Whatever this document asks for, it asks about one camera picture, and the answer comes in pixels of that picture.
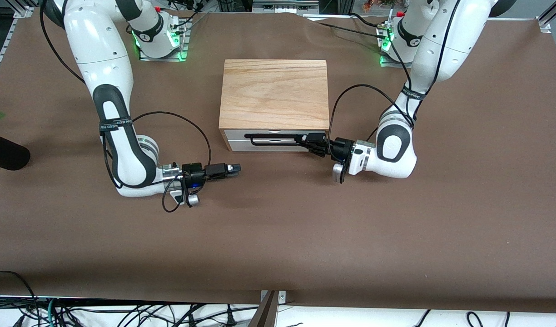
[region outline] wooden box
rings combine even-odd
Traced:
[[[226,60],[219,130],[230,151],[307,151],[280,135],[328,135],[326,61]]]

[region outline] velcro strap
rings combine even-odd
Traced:
[[[131,119],[131,116],[101,120],[101,122],[98,124],[98,131],[101,133],[112,132],[114,130],[118,130],[119,128],[123,128],[124,126],[131,126],[132,124],[133,120]]]
[[[401,92],[404,95],[407,95],[407,97],[409,97],[411,99],[415,99],[415,100],[419,100],[419,101],[423,101],[423,99],[425,99],[425,94],[417,93],[415,91],[411,91],[410,89],[407,89],[407,86],[405,86],[405,85],[403,85],[403,89],[401,90]]]

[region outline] black plastic part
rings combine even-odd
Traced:
[[[119,7],[120,14],[123,15],[126,21],[141,16],[142,11],[137,7],[135,0],[116,0],[116,6]]]
[[[199,188],[205,184],[205,170],[201,162],[185,163],[181,170],[186,173],[184,181],[187,188]]]
[[[355,144],[350,139],[342,139],[337,137],[334,141],[330,141],[332,153],[330,153],[330,158],[341,164],[344,162],[351,161],[352,147]]]
[[[349,170],[349,164],[351,163],[352,156],[352,147],[355,142],[351,141],[350,139],[342,139],[340,137],[337,137],[330,143],[330,146],[332,147],[330,158],[343,165],[341,177],[338,180],[338,182],[342,184],[345,181],[345,175]]]
[[[403,27],[403,19],[399,21],[399,24],[397,24],[397,31],[399,32],[401,39],[405,40],[407,46],[410,46],[412,48],[418,46],[422,41],[423,35],[413,35],[405,30],[405,27]]]
[[[215,163],[205,166],[205,174],[208,177],[228,174],[228,166],[225,163]]]
[[[510,9],[516,0],[498,0],[492,10],[490,11],[490,17],[498,17]]]
[[[419,101],[423,101],[423,99],[425,99],[425,94],[423,93],[418,93],[416,91],[411,91],[410,89],[407,88],[407,86],[403,85],[403,89],[401,90],[401,92],[404,95],[407,95],[407,97],[411,98],[411,99],[415,99],[415,100],[419,100]]]
[[[103,108],[105,102],[112,102],[114,104],[114,107],[116,108],[116,111],[118,112],[120,118],[129,117],[129,113],[127,112],[127,108],[124,103],[123,95],[114,85],[98,85],[93,91],[93,101],[96,105],[98,117],[101,121],[106,120]],[[141,182],[141,184],[137,185],[137,187],[143,188],[144,186],[151,184],[153,180],[155,180],[156,165],[153,159],[151,159],[148,155],[145,154],[145,152],[141,150],[139,142],[137,141],[137,136],[133,129],[133,125],[129,124],[124,126],[123,128],[133,154],[145,168],[145,180]],[[105,136],[110,145],[110,148],[114,149],[114,141],[112,140],[111,132],[105,133]],[[118,177],[118,153],[116,151],[112,152],[112,175],[119,183],[122,183],[120,178]]]
[[[386,158],[383,156],[383,146],[385,144],[385,139],[390,136],[397,136],[401,139],[401,148],[394,158]],[[396,124],[387,125],[379,132],[377,136],[377,157],[388,162],[398,162],[400,161],[401,157],[403,157],[405,150],[407,150],[409,142],[409,132],[405,127]]]
[[[0,168],[19,170],[30,161],[30,152],[22,145],[0,136]]]
[[[312,154],[324,158],[328,154],[328,140],[324,133],[308,133],[303,140],[304,135],[298,135],[294,138],[298,145],[305,147]]]
[[[137,31],[133,29],[134,35],[136,35],[137,38],[141,39],[141,41],[143,42],[153,42],[155,35],[158,35],[163,30],[163,24],[164,24],[163,16],[161,15],[158,16],[159,19],[157,23],[153,26],[153,28],[146,31]]]
[[[40,9],[42,7],[42,3],[44,0],[38,0],[38,5]],[[44,8],[44,15],[48,16],[48,18],[52,21],[52,23],[62,27],[64,29],[64,17],[62,17],[61,8],[56,6],[56,3],[53,0],[47,0],[46,6]]]

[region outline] drawer handle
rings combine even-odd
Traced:
[[[264,145],[300,145],[297,141],[295,141],[295,137],[298,134],[282,134],[280,135],[280,139],[293,139],[292,142],[283,143],[279,139],[276,139],[274,134],[245,134],[243,137],[249,139],[249,142],[252,145],[256,146],[264,146]],[[257,141],[255,142],[254,139],[269,139],[268,141]]]

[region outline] white floor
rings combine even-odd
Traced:
[[[233,308],[250,307],[251,305],[235,305]],[[177,319],[189,309],[189,306],[173,306]],[[98,310],[132,310],[134,307],[89,307]],[[205,317],[218,312],[226,311],[226,305],[208,305],[194,314],[195,319]],[[319,308],[319,307],[291,307],[280,306],[278,309],[276,327],[414,327],[425,310],[400,310],[400,309],[368,309],[368,308]],[[240,311],[234,313],[236,321],[247,321],[253,316],[254,310]],[[172,318],[171,312],[166,309],[159,311],[159,315]],[[504,312],[476,311],[485,327],[502,327],[504,325]],[[125,314],[95,314],[90,312],[75,312],[83,327],[117,327]],[[17,309],[0,310],[0,327],[10,327],[20,317]],[[220,322],[226,322],[226,315],[217,318]],[[476,321],[472,321],[474,327],[479,327]],[[25,320],[24,327],[29,327],[36,321]],[[205,321],[199,327],[221,326],[214,321]],[[432,310],[424,321],[422,327],[467,327],[466,311]],[[509,327],[556,327],[556,314],[535,314],[512,312]],[[129,327],[137,327],[137,320]],[[158,319],[147,320],[143,327],[166,327],[164,321]]]

